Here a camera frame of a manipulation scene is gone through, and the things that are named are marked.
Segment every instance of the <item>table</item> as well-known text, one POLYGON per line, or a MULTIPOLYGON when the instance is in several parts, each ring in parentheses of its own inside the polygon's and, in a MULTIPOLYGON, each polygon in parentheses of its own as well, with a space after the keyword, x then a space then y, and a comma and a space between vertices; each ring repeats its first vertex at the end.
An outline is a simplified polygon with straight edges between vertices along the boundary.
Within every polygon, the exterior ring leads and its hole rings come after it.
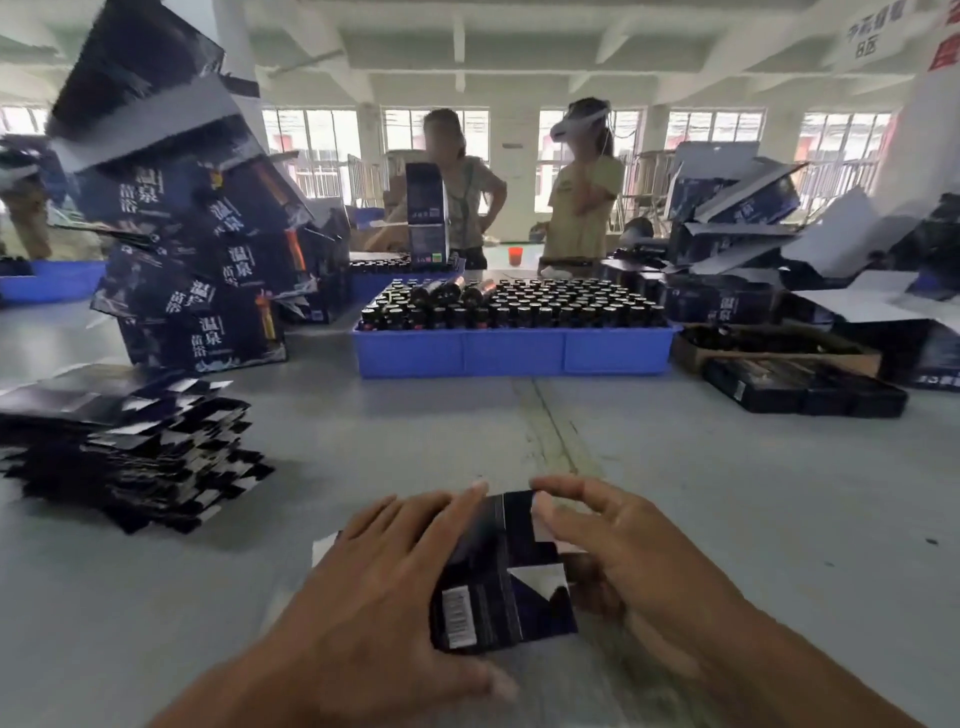
MULTIPOLYGON (((343 329, 306 329, 288 364, 228 373, 252 403, 245 437, 277 472, 189 537, 124 536, 0 485, 0 725, 141 725, 249 643, 311 542, 372 499, 571 468, 643 493, 759 606, 929 726, 955 724, 957 399, 915 393, 903 420, 873 422, 750 415, 680 373, 365 382, 343 329)), ((82 304, 0 312, 0 342, 0 388, 124 360, 115 324, 82 304)), ((496 656, 517 706, 436 724, 694 724, 628 643, 584 627, 589 640, 496 656)))

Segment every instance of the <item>woman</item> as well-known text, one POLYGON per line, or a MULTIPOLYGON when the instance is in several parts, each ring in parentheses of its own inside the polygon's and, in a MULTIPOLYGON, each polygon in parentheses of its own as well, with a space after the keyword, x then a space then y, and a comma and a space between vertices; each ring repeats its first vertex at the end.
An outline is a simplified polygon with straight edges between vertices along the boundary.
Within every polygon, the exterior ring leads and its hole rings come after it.
MULTIPOLYGON (((460 117, 452 109, 434 109, 423 118, 426 154, 440 167, 446 188, 447 239, 450 251, 466 259, 467 270, 487 267, 483 253, 483 233, 493 224, 507 201, 507 184, 478 157, 467 156, 467 140, 460 128, 460 117), (491 195, 490 210, 480 214, 480 198, 491 195)), ((407 219, 406 199, 391 213, 388 223, 407 219)), ((379 232, 367 244, 369 251, 390 247, 390 228, 379 232)))
POLYGON ((610 104, 587 98, 574 102, 550 130, 573 153, 550 193, 553 215, 546 226, 541 265, 571 258, 598 261, 607 255, 607 221, 623 186, 624 165, 613 156, 607 127, 610 104))

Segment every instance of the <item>right hand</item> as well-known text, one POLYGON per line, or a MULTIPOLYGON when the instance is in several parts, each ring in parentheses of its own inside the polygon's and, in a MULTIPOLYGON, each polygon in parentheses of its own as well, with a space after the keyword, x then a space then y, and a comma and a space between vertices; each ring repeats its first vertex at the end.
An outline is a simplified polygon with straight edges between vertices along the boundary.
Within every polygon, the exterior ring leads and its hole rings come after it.
POLYGON ((683 677, 706 679, 730 635, 755 608, 649 500, 577 475, 535 477, 533 513, 560 541, 586 554, 565 557, 574 603, 620 619, 647 650, 683 677), (560 505, 578 500, 593 513, 560 505))

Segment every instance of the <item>black box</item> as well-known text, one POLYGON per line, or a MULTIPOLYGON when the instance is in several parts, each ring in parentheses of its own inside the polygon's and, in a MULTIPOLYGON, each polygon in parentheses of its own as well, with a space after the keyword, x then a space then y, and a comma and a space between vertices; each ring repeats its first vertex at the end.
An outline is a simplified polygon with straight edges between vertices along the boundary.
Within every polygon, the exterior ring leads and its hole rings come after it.
POLYGON ((661 304, 678 324, 765 324, 776 294, 768 283, 737 276, 679 274, 666 277, 661 304))

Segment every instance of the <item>white label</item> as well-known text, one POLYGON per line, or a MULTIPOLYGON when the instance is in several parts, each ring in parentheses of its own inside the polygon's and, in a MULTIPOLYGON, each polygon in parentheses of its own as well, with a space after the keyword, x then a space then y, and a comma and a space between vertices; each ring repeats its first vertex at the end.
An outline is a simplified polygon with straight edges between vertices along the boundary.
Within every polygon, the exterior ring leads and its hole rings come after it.
POLYGON ((444 608, 444 629, 450 649, 473 647, 477 644, 469 587, 448 589, 440 595, 440 599, 444 608))

